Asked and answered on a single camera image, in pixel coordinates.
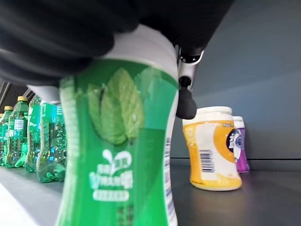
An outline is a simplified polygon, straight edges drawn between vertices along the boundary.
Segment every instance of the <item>green bottle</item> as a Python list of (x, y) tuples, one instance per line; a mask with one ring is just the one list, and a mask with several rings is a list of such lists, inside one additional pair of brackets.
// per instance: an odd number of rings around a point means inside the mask
[(56, 226), (177, 226), (169, 169), (178, 102), (173, 45), (140, 26), (61, 80), (60, 91), (68, 163)]
[(23, 167), (27, 154), (28, 99), (18, 97), (15, 109), (8, 120), (8, 154), (5, 165), (8, 168)]
[[(1, 149), (1, 140), (3, 139), (3, 136), (2, 136), (2, 124), (1, 124), (3, 115), (4, 115), (3, 113), (0, 114), (0, 149)], [(3, 154), (4, 154), (4, 152), (0, 151), (0, 166), (3, 166)]]
[(8, 153), (8, 119), (13, 109), (12, 106), (5, 106), (4, 115), (0, 120), (0, 166), (5, 165), (5, 157)]
[(64, 181), (66, 132), (62, 107), (42, 101), (41, 151), (37, 160), (40, 182)]
[(25, 159), (25, 169), (28, 172), (35, 172), (37, 168), (37, 158), (40, 152), (40, 118), (41, 98), (35, 95), (29, 103), (28, 110), (28, 152)]

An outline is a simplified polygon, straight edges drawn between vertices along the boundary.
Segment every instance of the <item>yellow bottle cap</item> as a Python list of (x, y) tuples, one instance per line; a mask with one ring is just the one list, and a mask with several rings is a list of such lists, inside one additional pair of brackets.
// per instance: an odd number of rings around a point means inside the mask
[(12, 106), (5, 106), (5, 107), (4, 107), (4, 110), (5, 110), (5, 111), (6, 111), (6, 110), (11, 110), (11, 111), (13, 111), (13, 109), (14, 109), (14, 108), (13, 108)]
[(27, 99), (27, 97), (24, 97), (24, 96), (18, 96), (18, 101), (20, 101), (20, 100), (22, 100), (22, 101), (28, 101), (28, 99)]

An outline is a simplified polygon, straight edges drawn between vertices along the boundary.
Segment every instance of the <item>shelf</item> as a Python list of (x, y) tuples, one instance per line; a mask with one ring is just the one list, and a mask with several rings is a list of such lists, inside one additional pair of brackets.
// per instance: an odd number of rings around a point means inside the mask
[[(189, 167), (185, 166), (172, 167), (179, 226), (300, 225), (301, 172), (255, 171), (242, 175), (241, 189), (209, 192), (190, 185), (189, 171)], [(0, 167), (0, 184), (38, 226), (54, 226), (63, 183), (41, 184), (34, 173)]]

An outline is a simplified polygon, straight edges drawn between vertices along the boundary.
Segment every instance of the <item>mint leaf graphic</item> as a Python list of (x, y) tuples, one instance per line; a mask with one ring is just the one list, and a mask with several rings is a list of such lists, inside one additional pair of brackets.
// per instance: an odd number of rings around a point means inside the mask
[(119, 145), (138, 137), (144, 125), (144, 111), (136, 85), (121, 68), (110, 78), (107, 87), (88, 87), (88, 105), (97, 134)]
[(119, 103), (115, 107), (121, 109), (126, 137), (138, 137), (139, 128), (144, 125), (143, 104), (133, 79), (125, 69), (120, 68), (114, 73), (108, 82), (107, 91), (104, 96), (108, 93)]

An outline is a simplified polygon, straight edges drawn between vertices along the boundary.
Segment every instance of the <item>gray wall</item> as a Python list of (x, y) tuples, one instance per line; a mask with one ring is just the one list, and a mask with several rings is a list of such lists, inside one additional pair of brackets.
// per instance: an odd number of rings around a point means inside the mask
[[(193, 96), (198, 107), (244, 117), (254, 169), (301, 170), (301, 1), (237, 0), (205, 50)], [(188, 157), (177, 119), (172, 158)]]

